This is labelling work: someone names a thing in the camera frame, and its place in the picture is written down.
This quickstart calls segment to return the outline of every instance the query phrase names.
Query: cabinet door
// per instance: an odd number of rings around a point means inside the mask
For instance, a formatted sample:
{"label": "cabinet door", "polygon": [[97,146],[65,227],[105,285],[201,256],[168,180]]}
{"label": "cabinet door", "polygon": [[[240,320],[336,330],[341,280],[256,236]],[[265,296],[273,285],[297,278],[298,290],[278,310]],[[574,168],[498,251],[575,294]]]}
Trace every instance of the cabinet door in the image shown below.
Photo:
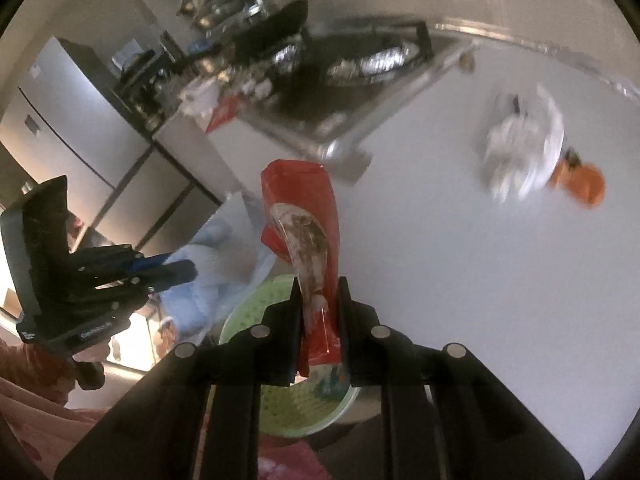
{"label": "cabinet door", "polygon": [[209,218],[218,205],[199,189],[193,189],[175,212],[142,247],[145,256],[173,253],[187,244]]}
{"label": "cabinet door", "polygon": [[96,230],[115,244],[136,247],[188,185],[189,181],[178,170],[153,152]]}
{"label": "cabinet door", "polygon": [[68,208],[91,224],[113,192],[16,92],[0,123],[0,142],[38,183],[66,174]]}
{"label": "cabinet door", "polygon": [[20,88],[60,138],[114,187],[148,148],[55,38],[38,54]]}

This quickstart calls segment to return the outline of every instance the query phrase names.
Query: red package on counter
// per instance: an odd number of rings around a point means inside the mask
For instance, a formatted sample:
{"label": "red package on counter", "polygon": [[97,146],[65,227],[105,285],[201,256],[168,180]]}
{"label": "red package on counter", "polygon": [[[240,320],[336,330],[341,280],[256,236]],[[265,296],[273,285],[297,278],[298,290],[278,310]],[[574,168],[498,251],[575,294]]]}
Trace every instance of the red package on counter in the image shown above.
{"label": "red package on counter", "polygon": [[315,162],[276,160],[262,172],[262,196],[262,243],[293,264],[300,283],[308,366],[338,364],[340,229],[329,175]]}

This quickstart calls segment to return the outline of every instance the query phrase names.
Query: red snack package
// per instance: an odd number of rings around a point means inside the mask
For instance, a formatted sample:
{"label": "red snack package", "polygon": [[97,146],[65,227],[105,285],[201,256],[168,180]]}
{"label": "red snack package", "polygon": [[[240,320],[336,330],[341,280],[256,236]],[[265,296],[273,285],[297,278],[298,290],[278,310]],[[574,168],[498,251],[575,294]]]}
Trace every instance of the red snack package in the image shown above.
{"label": "red snack package", "polygon": [[262,243],[293,264],[300,283],[308,366],[338,364],[340,229],[329,175],[315,162],[276,160],[262,172],[262,196]]}

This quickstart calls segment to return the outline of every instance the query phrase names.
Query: pink cloth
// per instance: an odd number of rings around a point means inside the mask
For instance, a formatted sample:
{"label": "pink cloth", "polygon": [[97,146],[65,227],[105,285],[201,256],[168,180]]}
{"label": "pink cloth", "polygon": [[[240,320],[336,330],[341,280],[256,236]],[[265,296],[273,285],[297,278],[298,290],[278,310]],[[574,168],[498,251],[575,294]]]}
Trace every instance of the pink cloth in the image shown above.
{"label": "pink cloth", "polygon": [[[65,408],[74,385],[64,361],[34,345],[9,347],[0,340],[0,416],[51,479],[60,461],[106,413]],[[305,442],[289,442],[261,438],[260,480],[330,480]]]}

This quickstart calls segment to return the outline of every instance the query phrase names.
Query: silver rivet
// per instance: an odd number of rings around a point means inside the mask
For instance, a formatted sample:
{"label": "silver rivet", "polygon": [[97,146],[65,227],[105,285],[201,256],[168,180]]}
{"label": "silver rivet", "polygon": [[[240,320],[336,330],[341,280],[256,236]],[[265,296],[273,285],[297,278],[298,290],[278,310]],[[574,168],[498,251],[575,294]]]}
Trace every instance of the silver rivet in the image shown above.
{"label": "silver rivet", "polygon": [[391,329],[388,326],[376,325],[371,329],[371,335],[376,339],[386,339],[391,335]]}
{"label": "silver rivet", "polygon": [[452,343],[447,345],[447,354],[456,359],[462,359],[466,355],[466,348],[461,344]]}
{"label": "silver rivet", "polygon": [[271,333],[271,329],[266,325],[256,325],[251,328],[251,335],[260,339],[267,337]]}
{"label": "silver rivet", "polygon": [[187,357],[191,357],[195,351],[195,345],[191,343],[180,343],[174,348],[174,355],[180,359],[186,359]]}

